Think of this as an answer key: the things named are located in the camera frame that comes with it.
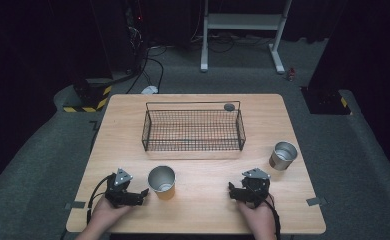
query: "human hand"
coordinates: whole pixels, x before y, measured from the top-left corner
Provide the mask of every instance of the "human hand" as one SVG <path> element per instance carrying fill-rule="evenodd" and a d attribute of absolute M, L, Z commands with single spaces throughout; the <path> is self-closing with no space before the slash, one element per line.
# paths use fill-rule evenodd
<path fill-rule="evenodd" d="M 105 231 L 112 227 L 131 209 L 131 206 L 121 206 L 114 208 L 110 201 L 102 196 L 92 212 L 92 217 L 89 224 L 76 239 L 99 239 Z"/>
<path fill-rule="evenodd" d="M 273 206 L 270 196 L 266 201 Z M 257 208 L 251 209 L 246 203 L 242 201 L 236 201 L 238 209 L 245 217 L 248 227 L 251 229 L 252 234 L 256 240 L 274 240 L 275 237 L 275 220 L 273 212 L 265 202 L 262 202 Z"/>

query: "black wire basket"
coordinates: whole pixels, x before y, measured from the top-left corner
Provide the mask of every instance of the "black wire basket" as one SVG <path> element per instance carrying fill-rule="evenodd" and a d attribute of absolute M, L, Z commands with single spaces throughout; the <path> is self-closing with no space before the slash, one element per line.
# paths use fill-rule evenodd
<path fill-rule="evenodd" d="M 145 151 L 242 151 L 245 141 L 239 101 L 146 103 Z"/>

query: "small round object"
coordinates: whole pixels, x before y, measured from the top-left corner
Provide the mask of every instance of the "small round object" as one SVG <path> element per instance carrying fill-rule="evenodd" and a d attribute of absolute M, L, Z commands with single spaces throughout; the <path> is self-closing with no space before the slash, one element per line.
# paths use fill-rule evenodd
<path fill-rule="evenodd" d="M 232 103 L 226 103 L 224 105 L 224 110 L 231 112 L 231 111 L 235 110 L 235 105 L 233 105 Z"/>

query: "stainless steel cup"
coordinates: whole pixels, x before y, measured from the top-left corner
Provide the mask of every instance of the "stainless steel cup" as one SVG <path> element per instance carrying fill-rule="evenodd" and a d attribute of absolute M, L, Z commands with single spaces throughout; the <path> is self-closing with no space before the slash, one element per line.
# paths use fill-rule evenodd
<path fill-rule="evenodd" d="M 167 200 L 174 196 L 176 174 L 169 166 L 158 166 L 148 174 L 148 184 L 160 199 Z"/>
<path fill-rule="evenodd" d="M 290 142 L 278 142 L 273 149 L 272 156 L 269 159 L 272 168 L 283 171 L 297 158 L 298 151 Z"/>

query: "yellow and black tape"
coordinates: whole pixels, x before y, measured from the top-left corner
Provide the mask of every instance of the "yellow and black tape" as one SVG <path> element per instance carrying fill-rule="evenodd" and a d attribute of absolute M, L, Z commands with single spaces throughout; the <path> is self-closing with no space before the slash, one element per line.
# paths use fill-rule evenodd
<path fill-rule="evenodd" d="M 92 106 L 63 106 L 65 112 L 99 112 L 107 103 L 108 95 L 111 92 L 111 86 L 106 87 L 100 94 L 97 104 Z"/>
<path fill-rule="evenodd" d="M 342 96 L 341 96 L 341 103 L 342 103 L 342 106 L 344 107 L 345 114 L 351 115 L 352 112 L 351 112 L 350 108 L 348 107 L 348 102 L 347 102 L 347 100 L 345 100 L 345 98 L 342 97 Z"/>

